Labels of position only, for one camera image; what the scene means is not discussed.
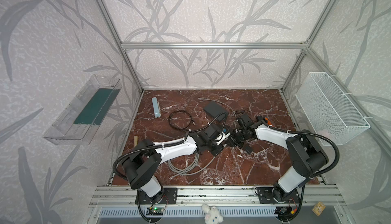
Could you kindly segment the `black network switch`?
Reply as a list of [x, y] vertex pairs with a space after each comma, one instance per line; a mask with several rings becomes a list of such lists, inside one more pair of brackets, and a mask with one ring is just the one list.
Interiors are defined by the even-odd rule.
[[252, 147], [247, 142], [239, 140], [231, 134], [221, 133], [215, 139], [215, 142], [219, 146], [239, 148], [239, 149], [243, 150], [245, 153], [247, 153], [248, 155], [253, 153]]

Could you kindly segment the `black power adapter with cable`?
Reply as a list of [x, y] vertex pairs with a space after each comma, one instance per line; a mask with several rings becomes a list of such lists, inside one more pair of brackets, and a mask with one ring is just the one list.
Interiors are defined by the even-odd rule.
[[253, 150], [251, 146], [248, 144], [250, 139], [257, 139], [255, 130], [264, 125], [262, 117], [257, 117], [257, 121], [253, 121], [248, 114], [242, 114], [237, 118], [237, 122], [239, 124], [239, 128], [235, 130], [233, 133], [233, 137], [235, 138], [238, 146], [245, 151], [247, 154], [252, 154]]

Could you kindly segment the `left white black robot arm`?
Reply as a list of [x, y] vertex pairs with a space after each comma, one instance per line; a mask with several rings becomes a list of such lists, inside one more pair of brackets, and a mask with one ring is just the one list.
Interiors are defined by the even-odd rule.
[[153, 202], [161, 200], [164, 188], [155, 177], [159, 166], [169, 160], [204, 150], [216, 156], [230, 136], [226, 127], [210, 124], [199, 131], [189, 131], [184, 137], [165, 142], [141, 141], [113, 163], [113, 173], [126, 180], [131, 189], [139, 190]]

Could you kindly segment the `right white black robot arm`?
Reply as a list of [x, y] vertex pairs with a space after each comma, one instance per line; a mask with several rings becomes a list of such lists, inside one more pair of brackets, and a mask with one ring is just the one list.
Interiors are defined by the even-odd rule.
[[[291, 160], [289, 170], [273, 185], [271, 191], [278, 203], [283, 203], [298, 187], [305, 186], [315, 177], [331, 171], [340, 160], [338, 146], [329, 138], [311, 133], [308, 130], [291, 131], [274, 127], [265, 117], [258, 117], [254, 122], [247, 114], [241, 115], [237, 122], [238, 129], [231, 131], [227, 141], [247, 153], [253, 150], [247, 144], [250, 139], [258, 139], [285, 148]], [[335, 152], [333, 162], [326, 168], [329, 158], [318, 140], [331, 145]]]

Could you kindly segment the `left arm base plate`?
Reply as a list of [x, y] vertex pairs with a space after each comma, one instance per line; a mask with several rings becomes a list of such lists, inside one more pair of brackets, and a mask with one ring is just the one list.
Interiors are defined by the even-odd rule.
[[177, 202], [178, 188], [164, 187], [155, 196], [149, 197], [144, 191], [137, 193], [135, 203], [141, 205], [168, 204], [174, 205]]

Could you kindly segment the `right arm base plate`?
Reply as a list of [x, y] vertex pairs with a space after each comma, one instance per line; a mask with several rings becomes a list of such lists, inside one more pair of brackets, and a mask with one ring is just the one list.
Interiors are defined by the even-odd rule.
[[255, 194], [260, 204], [299, 204], [300, 196], [296, 189], [286, 193], [279, 187], [256, 187]]

